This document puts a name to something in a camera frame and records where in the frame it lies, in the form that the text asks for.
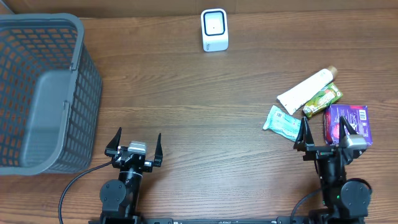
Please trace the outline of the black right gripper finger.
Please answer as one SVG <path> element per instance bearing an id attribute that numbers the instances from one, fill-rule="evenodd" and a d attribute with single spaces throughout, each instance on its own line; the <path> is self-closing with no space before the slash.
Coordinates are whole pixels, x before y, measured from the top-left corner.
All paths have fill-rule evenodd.
<path id="1" fill-rule="evenodd" d="M 339 146 L 343 146 L 343 139 L 347 134 L 357 134 L 344 116 L 339 118 Z"/>
<path id="2" fill-rule="evenodd" d="M 310 147 L 314 147 L 315 143 L 310 131 L 307 117 L 302 117 L 298 136 L 294 143 L 294 149 L 305 152 Z"/>

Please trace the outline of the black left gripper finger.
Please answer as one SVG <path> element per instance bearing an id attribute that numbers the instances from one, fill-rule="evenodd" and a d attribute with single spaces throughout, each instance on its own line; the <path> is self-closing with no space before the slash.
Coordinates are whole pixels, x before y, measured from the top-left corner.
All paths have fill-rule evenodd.
<path id="1" fill-rule="evenodd" d="M 106 146 L 106 148 L 105 148 L 106 151 L 117 151 L 118 150 L 121 133 L 122 133 L 122 127 L 119 127 L 115 136 L 112 138 L 112 140 Z"/>
<path id="2" fill-rule="evenodd" d="M 162 159 L 163 159 L 163 152 L 162 152 L 162 145 L 161 145 L 161 134 L 159 133 L 158 138 L 157 138 L 157 145 L 156 145 L 156 149 L 155 149 L 153 166 L 160 167 L 162 165 Z"/>

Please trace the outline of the purple sanitary pad pack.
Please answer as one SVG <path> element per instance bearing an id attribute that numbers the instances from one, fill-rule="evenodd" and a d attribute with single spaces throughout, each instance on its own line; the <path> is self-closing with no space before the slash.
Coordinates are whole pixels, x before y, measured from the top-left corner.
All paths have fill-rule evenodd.
<path id="1" fill-rule="evenodd" d="M 362 135 L 368 146 L 373 144 L 366 105 L 330 105 L 323 115 L 324 138 L 327 144 L 339 143 L 340 117 L 344 116 L 351 127 Z"/>

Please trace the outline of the green yellow snack pouch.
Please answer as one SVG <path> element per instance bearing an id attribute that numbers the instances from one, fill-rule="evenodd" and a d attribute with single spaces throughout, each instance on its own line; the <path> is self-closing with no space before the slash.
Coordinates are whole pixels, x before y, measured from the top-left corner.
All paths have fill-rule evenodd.
<path id="1" fill-rule="evenodd" d="M 334 83 L 329 83 L 318 91 L 303 107 L 306 117 L 311 118 L 313 115 L 321 112 L 326 107 L 337 102 L 343 96 L 343 92 Z"/>

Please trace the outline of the teal plastic packet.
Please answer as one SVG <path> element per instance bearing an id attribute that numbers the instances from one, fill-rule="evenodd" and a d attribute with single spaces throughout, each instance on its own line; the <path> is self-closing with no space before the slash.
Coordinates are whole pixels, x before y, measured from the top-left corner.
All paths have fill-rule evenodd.
<path id="1" fill-rule="evenodd" d="M 300 124 L 301 120 L 284 113 L 280 108 L 273 105 L 262 128 L 263 130 L 270 129 L 291 141 L 295 141 L 299 135 Z"/>

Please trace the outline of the white bamboo print tube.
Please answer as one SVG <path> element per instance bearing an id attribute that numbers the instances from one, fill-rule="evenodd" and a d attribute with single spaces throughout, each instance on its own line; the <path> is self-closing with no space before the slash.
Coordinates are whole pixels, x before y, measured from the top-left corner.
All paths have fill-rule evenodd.
<path id="1" fill-rule="evenodd" d="M 338 70 L 334 66 L 323 68 L 290 90 L 278 95 L 277 99 L 289 115 L 293 115 L 323 87 L 331 83 L 337 75 Z"/>

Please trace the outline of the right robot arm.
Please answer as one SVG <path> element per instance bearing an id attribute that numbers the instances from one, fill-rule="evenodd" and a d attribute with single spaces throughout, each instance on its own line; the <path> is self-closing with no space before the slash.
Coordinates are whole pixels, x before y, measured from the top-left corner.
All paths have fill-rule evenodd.
<path id="1" fill-rule="evenodd" d="M 302 151 L 304 161 L 313 161 L 320 179 L 320 188 L 301 199 L 290 214 L 295 221 L 299 206 L 308 198 L 322 194 L 325 208 L 311 210 L 303 223 L 364 223 L 373 192 L 370 184 L 360 178 L 346 178 L 345 166 L 361 156 L 368 144 L 344 116 L 339 119 L 339 143 L 316 146 L 310 131 L 308 119 L 301 119 L 294 149 Z"/>

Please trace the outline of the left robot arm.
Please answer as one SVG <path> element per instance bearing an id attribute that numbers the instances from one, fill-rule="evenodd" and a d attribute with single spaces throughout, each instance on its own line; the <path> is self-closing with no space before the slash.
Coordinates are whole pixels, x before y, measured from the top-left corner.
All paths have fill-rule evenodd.
<path id="1" fill-rule="evenodd" d="M 111 165 L 119 170 L 117 179 L 107 181 L 101 188 L 101 223 L 142 223 L 137 213 L 137 203 L 143 174 L 152 172 L 162 165 L 163 152 L 161 135 L 158 135 L 154 159 L 146 159 L 146 144 L 131 141 L 128 146 L 120 145 L 122 129 L 105 147 L 104 154 L 111 158 Z"/>

